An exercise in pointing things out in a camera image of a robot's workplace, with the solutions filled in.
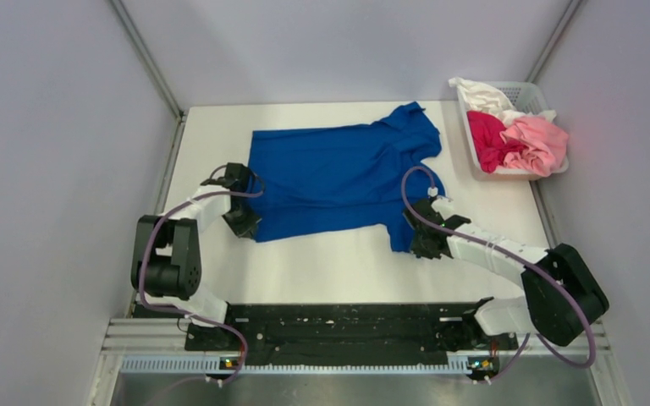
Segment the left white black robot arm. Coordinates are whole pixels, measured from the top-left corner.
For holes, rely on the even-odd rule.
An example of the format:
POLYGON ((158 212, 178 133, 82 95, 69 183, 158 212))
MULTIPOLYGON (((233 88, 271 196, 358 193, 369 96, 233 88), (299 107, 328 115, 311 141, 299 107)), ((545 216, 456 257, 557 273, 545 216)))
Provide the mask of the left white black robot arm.
POLYGON ((243 222, 250 231, 258 221, 247 211, 248 202, 264 191, 205 183, 187 200, 160 215, 145 215, 136 225, 131 282, 141 304, 205 327, 206 340, 217 349, 237 342, 242 357, 248 344, 226 319, 229 304, 202 282, 200 236, 218 219, 243 222))

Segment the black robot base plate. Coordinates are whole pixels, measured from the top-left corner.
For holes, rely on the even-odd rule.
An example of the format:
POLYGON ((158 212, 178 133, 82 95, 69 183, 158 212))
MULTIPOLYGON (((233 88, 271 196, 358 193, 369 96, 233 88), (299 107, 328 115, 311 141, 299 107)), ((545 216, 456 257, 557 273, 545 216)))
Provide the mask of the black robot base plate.
POLYGON ((232 304, 226 324, 243 333, 246 365, 444 365, 460 350, 515 350, 510 333, 488 337, 477 303, 232 304))

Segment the blue panda print t-shirt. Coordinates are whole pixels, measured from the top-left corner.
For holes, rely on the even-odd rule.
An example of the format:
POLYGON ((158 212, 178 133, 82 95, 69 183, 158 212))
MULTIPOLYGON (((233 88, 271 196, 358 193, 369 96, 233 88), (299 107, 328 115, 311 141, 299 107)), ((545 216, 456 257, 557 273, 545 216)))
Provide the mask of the blue panda print t-shirt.
POLYGON ((315 129, 256 130, 247 166, 265 183, 251 201, 261 216, 255 240, 383 225, 394 252, 407 252, 414 232, 403 214, 401 181, 415 203, 442 181, 416 171, 442 151, 440 133, 418 103, 372 123, 315 129))

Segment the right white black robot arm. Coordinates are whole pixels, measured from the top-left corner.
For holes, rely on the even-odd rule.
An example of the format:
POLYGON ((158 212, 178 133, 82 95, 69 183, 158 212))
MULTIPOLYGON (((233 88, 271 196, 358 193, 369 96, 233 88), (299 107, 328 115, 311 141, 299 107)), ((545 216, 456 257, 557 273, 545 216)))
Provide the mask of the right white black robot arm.
POLYGON ((473 348, 486 348, 506 332, 535 333, 566 347, 610 308, 589 266, 569 244, 537 247, 489 232, 455 214, 442 196, 410 204, 403 215, 414 231, 415 256, 465 261, 521 289, 513 299, 485 299, 477 306, 462 326, 473 348))

